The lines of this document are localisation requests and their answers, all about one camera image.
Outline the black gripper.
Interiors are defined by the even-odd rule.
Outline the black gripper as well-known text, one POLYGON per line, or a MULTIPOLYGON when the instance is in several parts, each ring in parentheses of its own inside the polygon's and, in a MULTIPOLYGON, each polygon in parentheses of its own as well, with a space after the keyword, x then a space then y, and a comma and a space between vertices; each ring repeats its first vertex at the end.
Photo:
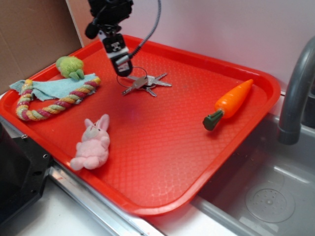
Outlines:
POLYGON ((129 18, 132 13, 132 0, 89 0, 90 13, 93 16, 85 30, 89 39, 96 38, 99 31, 105 33, 102 44, 111 60, 116 74, 127 77, 132 73, 133 65, 129 58, 129 49, 121 34, 119 23, 129 18))

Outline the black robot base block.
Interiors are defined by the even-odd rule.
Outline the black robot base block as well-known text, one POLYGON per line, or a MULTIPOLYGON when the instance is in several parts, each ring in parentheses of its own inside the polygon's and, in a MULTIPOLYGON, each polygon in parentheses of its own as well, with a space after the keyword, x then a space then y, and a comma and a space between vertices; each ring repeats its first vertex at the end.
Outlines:
POLYGON ((0 126, 0 225, 38 201, 52 157, 32 138, 12 138, 0 126))

